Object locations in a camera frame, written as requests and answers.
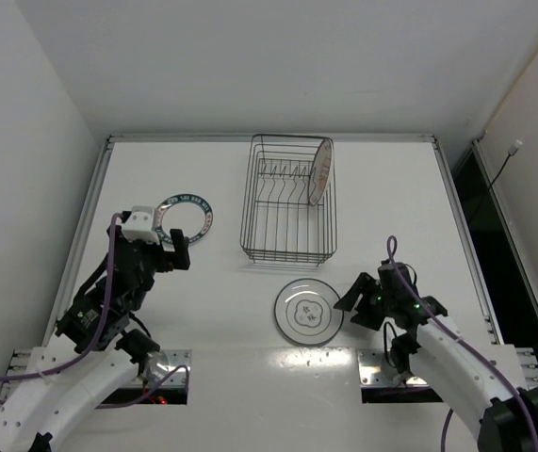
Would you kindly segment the orange sunburst plate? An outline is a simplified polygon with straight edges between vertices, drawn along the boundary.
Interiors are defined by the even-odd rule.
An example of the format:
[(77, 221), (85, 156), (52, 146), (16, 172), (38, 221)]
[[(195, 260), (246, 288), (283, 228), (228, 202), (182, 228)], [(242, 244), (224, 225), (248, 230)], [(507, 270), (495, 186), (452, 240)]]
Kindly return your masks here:
[(326, 137), (318, 145), (309, 173), (308, 204), (316, 206), (329, 184), (334, 159), (334, 143)]

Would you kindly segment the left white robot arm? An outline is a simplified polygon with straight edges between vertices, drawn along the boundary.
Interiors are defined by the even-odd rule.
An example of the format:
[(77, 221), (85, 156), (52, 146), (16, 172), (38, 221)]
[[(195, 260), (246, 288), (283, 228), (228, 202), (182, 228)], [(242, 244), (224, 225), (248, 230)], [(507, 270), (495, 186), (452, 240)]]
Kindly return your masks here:
[(0, 400), (0, 451), (56, 451), (92, 412), (112, 408), (108, 398), (126, 383), (144, 390), (124, 402), (137, 405), (171, 379), (183, 389), (189, 367), (172, 362), (145, 331), (132, 329), (155, 275), (190, 266), (188, 240), (172, 229), (165, 250), (150, 227), (130, 227), (123, 214), (107, 229), (106, 257), (77, 290), (53, 338), (30, 356), (9, 396)]

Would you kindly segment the black rim flower plate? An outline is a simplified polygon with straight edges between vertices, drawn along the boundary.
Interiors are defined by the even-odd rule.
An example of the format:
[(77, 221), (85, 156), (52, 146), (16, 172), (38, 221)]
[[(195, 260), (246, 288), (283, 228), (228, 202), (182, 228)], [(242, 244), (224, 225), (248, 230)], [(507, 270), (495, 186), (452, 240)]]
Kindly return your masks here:
[(334, 307), (339, 300), (338, 293), (322, 280), (294, 280), (280, 290), (274, 301), (276, 328), (294, 345), (324, 346), (343, 325), (343, 312)]

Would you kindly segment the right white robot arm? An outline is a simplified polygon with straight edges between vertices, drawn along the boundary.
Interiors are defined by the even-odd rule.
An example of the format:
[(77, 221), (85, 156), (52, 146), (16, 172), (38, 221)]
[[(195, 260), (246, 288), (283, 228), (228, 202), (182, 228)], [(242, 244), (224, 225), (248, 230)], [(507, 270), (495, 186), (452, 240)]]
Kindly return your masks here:
[(538, 388), (523, 388), (469, 345), (446, 308), (418, 294), (407, 265), (383, 262), (376, 277), (360, 273), (334, 307), (373, 331), (392, 319), (403, 333), (392, 341), (391, 369), (423, 379), (480, 451), (538, 451)]

